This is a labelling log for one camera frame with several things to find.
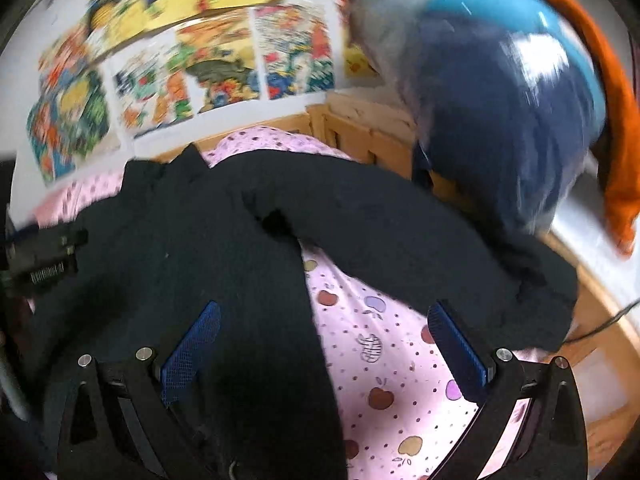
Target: metal screw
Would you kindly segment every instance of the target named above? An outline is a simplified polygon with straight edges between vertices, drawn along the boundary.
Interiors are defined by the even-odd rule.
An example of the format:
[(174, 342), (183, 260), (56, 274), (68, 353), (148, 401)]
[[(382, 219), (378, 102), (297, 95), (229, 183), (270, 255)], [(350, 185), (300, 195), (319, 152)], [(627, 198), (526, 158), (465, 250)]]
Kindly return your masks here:
[(498, 359), (500, 359), (500, 361), (504, 361), (505, 363), (508, 363), (509, 361), (511, 361), (511, 359), (513, 359), (513, 354), (506, 348), (498, 348), (495, 355)]
[(564, 357), (556, 357), (554, 359), (556, 366), (558, 368), (562, 368), (562, 370), (566, 370), (569, 367), (569, 361), (567, 361)]
[(87, 367), (90, 362), (91, 362), (91, 356), (89, 354), (84, 354), (83, 356), (80, 356), (80, 358), (78, 359), (78, 364), (82, 368)]
[(142, 347), (136, 352), (136, 359), (138, 361), (146, 361), (153, 355), (154, 351), (148, 346)]

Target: pink blanket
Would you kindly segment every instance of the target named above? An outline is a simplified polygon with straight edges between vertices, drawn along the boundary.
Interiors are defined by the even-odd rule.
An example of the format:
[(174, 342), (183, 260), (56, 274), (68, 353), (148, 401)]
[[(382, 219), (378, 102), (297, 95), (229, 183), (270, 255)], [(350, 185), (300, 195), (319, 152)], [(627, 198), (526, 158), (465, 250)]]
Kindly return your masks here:
[[(284, 150), (349, 158), (317, 139), (256, 126), (203, 153), (211, 167), (237, 153)], [(116, 195), (122, 172), (74, 182), (36, 209), (38, 223), (70, 221)], [(350, 480), (425, 480), (476, 412), (460, 394), (426, 318), (344, 274), (321, 250), (302, 246), (307, 288), (342, 421)], [(520, 358), (531, 355), (521, 353)], [(526, 408), (519, 401), (481, 476), (504, 462)]]

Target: wooden bed frame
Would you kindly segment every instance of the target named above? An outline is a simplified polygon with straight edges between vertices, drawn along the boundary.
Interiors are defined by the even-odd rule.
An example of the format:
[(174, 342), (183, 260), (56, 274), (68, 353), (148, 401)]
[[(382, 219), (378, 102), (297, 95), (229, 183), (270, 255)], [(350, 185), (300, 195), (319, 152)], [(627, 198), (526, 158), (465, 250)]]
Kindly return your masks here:
[[(405, 178), (410, 177), (412, 154), (409, 143), (335, 115), (326, 105), (312, 105), (306, 108), (306, 113), (250, 126), (258, 124), (313, 136), (344, 151), (359, 162), (375, 164)], [(215, 134), (195, 141), (194, 144), (201, 152), (212, 150), (229, 133), (231, 131)], [(184, 148), (185, 146), (181, 146), (164, 152), (154, 160), (169, 162)], [(452, 183), (437, 175), (433, 179), (434, 192), (442, 200), (454, 202), (461, 208), (470, 207), (460, 199), (460, 194)], [(558, 238), (548, 234), (542, 239), (571, 263), (578, 273), (579, 290), (572, 337), (589, 332), (620, 310), (620, 305)], [(611, 459), (640, 417), (640, 336), (628, 319), (623, 317), (615, 325), (591, 338), (562, 346), (558, 354), (565, 356), (572, 367), (576, 367), (594, 351), (598, 351), (599, 356), (606, 360), (607, 367), (615, 373), (626, 394), (624, 406), (587, 425), (589, 465), (591, 470), (598, 471)]]

